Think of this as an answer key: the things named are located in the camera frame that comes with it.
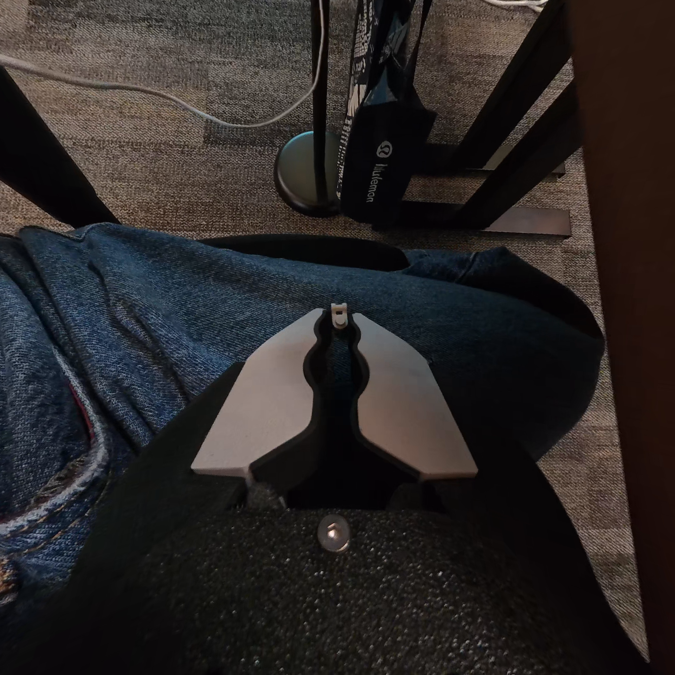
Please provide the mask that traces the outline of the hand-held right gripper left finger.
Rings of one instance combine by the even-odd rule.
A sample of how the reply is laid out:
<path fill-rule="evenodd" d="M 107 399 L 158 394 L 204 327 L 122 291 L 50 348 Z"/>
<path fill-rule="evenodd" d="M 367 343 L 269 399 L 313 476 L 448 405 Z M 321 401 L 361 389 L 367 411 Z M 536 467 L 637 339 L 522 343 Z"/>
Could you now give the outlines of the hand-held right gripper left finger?
<path fill-rule="evenodd" d="M 199 475 L 309 478 L 318 465 L 320 401 L 310 359 L 325 309 L 276 333 L 244 363 L 194 458 Z"/>

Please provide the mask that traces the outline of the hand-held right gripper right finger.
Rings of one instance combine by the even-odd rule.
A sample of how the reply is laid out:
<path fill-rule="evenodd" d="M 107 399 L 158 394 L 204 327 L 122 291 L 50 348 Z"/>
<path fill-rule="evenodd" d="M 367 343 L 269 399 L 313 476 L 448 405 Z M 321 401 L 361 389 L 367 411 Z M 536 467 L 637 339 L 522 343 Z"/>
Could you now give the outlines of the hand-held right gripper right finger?
<path fill-rule="evenodd" d="M 427 359 L 408 342 L 352 313 L 358 368 L 355 435 L 419 481 L 474 478 L 478 468 Z"/>

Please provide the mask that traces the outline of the person's legs blue jeans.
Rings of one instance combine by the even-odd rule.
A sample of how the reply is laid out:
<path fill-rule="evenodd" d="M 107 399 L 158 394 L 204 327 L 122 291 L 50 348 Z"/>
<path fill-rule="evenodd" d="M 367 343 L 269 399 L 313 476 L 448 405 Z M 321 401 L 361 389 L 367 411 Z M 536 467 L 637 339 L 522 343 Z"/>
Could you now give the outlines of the person's legs blue jeans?
<path fill-rule="evenodd" d="M 1 236 L 2 612 L 69 577 L 95 504 L 235 362 L 346 301 L 431 362 L 460 428 L 540 459 L 582 417 L 605 350 L 573 292 L 503 247 L 404 250 L 394 271 L 219 249 L 118 224 Z"/>

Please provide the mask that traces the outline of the black pole round base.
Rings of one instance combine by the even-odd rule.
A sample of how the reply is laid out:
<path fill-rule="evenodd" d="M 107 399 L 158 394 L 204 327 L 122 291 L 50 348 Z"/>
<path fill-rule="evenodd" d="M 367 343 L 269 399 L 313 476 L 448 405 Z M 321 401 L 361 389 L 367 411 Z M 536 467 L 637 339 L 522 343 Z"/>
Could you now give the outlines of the black pole round base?
<path fill-rule="evenodd" d="M 330 2 L 311 1 L 312 128 L 286 142 L 275 159 L 277 193 L 295 211 L 310 217 L 340 212 L 336 189 L 340 136 L 328 126 Z"/>

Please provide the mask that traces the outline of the dark printed tote bag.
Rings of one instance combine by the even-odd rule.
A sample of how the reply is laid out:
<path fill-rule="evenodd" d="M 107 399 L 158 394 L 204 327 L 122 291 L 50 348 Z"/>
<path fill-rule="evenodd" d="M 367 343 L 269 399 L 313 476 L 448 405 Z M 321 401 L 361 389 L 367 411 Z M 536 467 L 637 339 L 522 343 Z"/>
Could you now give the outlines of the dark printed tote bag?
<path fill-rule="evenodd" d="M 397 219 L 437 114 L 414 87 L 432 1 L 422 1 L 409 48 L 415 1 L 359 1 L 336 194 L 343 215 L 373 229 Z"/>

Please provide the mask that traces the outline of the brown wooden desk panel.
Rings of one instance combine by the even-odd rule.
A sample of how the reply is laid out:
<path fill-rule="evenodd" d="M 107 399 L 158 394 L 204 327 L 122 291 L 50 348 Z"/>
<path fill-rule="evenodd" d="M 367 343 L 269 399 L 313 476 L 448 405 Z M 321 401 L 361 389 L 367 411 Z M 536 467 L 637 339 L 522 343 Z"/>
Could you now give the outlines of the brown wooden desk panel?
<path fill-rule="evenodd" d="M 673 674 L 674 2 L 569 7 L 650 666 Z"/>

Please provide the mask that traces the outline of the black desk leg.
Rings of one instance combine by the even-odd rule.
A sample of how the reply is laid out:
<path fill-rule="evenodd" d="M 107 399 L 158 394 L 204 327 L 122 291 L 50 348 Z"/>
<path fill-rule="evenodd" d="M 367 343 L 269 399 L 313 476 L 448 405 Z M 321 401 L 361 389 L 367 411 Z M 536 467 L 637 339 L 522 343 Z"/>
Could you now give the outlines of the black desk leg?
<path fill-rule="evenodd" d="M 74 229 L 119 223 L 4 67 L 1 181 Z"/>

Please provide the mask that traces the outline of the black desk leg frame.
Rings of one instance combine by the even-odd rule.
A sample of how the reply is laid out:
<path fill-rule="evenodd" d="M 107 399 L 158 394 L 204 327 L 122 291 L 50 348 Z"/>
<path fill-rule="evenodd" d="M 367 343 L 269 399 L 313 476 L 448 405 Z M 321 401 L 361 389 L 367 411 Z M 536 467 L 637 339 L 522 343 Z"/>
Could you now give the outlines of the black desk leg frame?
<path fill-rule="evenodd" d="M 571 236 L 568 211 L 516 204 L 582 146 L 575 83 L 515 145 L 505 144 L 572 55 L 566 2 L 543 6 L 460 144 L 428 143 L 414 172 L 446 178 L 485 171 L 495 161 L 485 180 L 463 205 L 403 201 L 392 229 Z"/>

